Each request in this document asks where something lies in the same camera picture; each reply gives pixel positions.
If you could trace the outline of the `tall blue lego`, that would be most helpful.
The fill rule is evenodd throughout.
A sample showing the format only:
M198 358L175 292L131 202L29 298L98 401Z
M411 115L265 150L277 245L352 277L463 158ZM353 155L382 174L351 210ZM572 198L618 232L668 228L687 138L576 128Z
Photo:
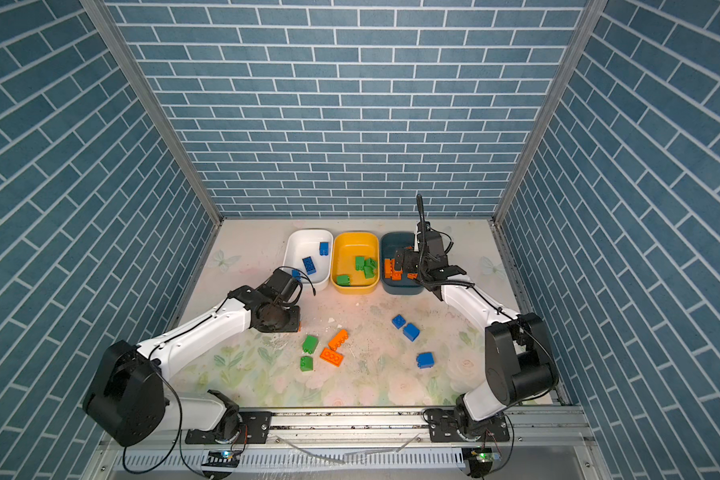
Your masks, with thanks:
M302 263L308 275L313 275L317 272L317 268L311 256L304 257L302 259Z

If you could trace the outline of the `green lego bottom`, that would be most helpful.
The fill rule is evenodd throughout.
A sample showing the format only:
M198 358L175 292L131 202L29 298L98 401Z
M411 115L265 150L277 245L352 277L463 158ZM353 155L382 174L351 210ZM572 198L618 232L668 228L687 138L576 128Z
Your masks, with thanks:
M311 372L314 369L313 358L302 356L299 360L299 368L302 372Z

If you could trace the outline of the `orange lego diagonal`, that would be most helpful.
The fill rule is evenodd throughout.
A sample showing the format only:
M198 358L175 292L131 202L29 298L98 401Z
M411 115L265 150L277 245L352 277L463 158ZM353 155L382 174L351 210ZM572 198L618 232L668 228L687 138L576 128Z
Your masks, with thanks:
M338 333L328 342L328 347L337 351L349 338L349 334L345 329L341 329Z

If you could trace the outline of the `orange lego bottom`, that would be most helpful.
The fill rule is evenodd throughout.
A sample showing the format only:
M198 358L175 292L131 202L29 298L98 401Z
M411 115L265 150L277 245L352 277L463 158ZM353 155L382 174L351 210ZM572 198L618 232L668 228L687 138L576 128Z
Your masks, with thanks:
M344 356L331 348L324 348L320 353L320 358L333 366L339 367Z

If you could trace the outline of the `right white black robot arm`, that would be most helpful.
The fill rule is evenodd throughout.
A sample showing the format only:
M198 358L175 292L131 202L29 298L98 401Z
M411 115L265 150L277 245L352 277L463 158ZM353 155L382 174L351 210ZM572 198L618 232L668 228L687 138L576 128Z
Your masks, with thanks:
M459 396L454 415L459 433L481 436L491 419L556 387L559 372L544 321L535 313L505 308L482 291L460 266L449 262L452 241L421 218L414 246L395 253L395 266L484 333L485 380Z

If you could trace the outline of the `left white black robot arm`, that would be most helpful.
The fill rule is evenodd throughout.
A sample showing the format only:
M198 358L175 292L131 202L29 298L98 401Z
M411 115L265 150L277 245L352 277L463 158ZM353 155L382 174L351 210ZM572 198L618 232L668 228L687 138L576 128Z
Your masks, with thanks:
M276 268L256 288L230 291L210 310L157 337L107 348L83 399L84 412L119 445L159 431L187 430L210 443L234 442L243 428L239 406L218 390L182 396L172 377L212 347L249 329L290 333L300 328L303 284L290 267Z

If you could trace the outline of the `dark teal plastic container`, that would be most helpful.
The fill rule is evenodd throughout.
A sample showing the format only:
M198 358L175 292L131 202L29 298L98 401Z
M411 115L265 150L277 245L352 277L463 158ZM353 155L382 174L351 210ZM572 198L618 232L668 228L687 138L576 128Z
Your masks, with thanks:
M423 287L417 284L412 275L405 274L402 270L402 263L396 260L396 253L401 249L412 250L414 246L414 234L411 232L390 232L384 234L381 238L381 256L383 272L381 274L381 282L383 289L390 295L417 295L423 291ZM384 279L384 259L394 258L395 266L402 271L402 279L400 281L390 281Z

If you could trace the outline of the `white plastic container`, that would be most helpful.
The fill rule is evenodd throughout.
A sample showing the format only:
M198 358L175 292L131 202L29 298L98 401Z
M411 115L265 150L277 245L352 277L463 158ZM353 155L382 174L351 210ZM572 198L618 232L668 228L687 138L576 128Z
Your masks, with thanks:
M311 256L317 272L308 275L315 289L321 291L325 289L330 279L330 267L333 255L334 237L331 232L325 229L302 229L292 233L286 243L283 265L286 267L296 267L305 272L302 259ZM329 255L321 256L319 254L319 244L321 242L329 243Z

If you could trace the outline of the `yellow plastic container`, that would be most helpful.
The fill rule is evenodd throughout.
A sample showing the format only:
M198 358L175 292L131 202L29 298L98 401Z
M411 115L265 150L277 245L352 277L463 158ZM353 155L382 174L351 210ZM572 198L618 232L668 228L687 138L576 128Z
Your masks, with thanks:
M335 238L333 250L330 280L338 292L372 293L381 274L378 237L370 232L344 232Z

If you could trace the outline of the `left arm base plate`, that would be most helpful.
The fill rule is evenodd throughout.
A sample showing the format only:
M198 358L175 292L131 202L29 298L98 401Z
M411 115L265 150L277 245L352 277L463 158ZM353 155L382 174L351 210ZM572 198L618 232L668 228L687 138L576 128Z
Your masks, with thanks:
M211 430L190 429L185 437L189 445L264 444L268 437L272 413L243 411L226 415Z

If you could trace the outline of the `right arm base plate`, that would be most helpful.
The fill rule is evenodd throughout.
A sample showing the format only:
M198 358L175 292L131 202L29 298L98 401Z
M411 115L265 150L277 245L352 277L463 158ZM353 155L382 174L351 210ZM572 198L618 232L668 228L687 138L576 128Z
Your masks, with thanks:
M506 442L510 440L508 422L502 414L473 420L464 409L428 408L422 418L433 443Z

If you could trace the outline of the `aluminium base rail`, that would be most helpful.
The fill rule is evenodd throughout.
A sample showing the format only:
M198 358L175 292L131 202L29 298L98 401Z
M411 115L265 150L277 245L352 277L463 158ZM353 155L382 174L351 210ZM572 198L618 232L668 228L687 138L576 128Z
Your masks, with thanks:
M444 409L247 410L234 445L173 448L154 434L122 450L101 444L86 479L606 479L578 407L515 407L467 441Z

